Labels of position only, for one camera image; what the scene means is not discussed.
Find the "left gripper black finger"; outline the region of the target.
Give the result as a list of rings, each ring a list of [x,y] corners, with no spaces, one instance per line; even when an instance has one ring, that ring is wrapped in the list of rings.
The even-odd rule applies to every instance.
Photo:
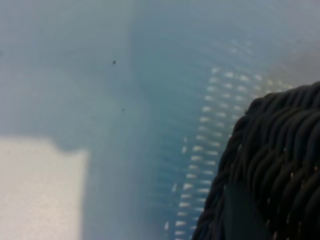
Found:
[[[241,183],[229,183],[224,189],[223,225],[227,240],[270,240],[258,207]]]

